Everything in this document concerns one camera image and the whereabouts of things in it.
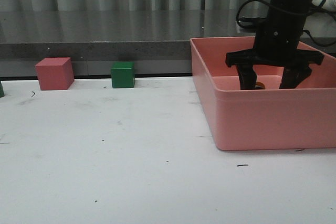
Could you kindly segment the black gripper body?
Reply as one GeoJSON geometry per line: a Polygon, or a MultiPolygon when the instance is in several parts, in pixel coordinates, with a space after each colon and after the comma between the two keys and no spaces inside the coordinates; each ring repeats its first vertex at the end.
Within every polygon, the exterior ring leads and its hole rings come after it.
{"type": "Polygon", "coordinates": [[[319,51],[298,49],[303,22],[262,22],[256,30],[251,49],[228,52],[225,63],[231,66],[269,65],[296,67],[311,63],[321,65],[324,55],[319,51]]]}

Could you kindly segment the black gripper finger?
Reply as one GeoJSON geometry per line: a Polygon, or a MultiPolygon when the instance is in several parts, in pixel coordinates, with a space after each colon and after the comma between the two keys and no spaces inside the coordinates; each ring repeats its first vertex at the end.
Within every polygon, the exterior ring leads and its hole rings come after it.
{"type": "Polygon", "coordinates": [[[236,66],[239,76],[241,90],[254,90],[257,82],[257,75],[252,64],[239,64],[236,66]]]}
{"type": "Polygon", "coordinates": [[[310,77],[312,70],[309,66],[285,67],[280,89],[295,89],[301,82],[310,77]]]}

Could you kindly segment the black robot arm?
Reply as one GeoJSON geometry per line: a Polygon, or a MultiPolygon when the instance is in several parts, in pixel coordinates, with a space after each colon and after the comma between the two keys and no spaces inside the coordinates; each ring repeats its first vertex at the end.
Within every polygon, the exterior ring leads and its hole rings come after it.
{"type": "Polygon", "coordinates": [[[320,65],[324,59],[319,51],[297,48],[307,17],[322,6],[313,6],[312,0],[270,0],[263,4],[268,6],[267,16],[248,26],[256,29],[253,47],[227,53],[226,64],[236,66],[242,90],[256,88],[255,65],[283,67],[279,87],[294,89],[311,75],[310,65],[320,65]]]}

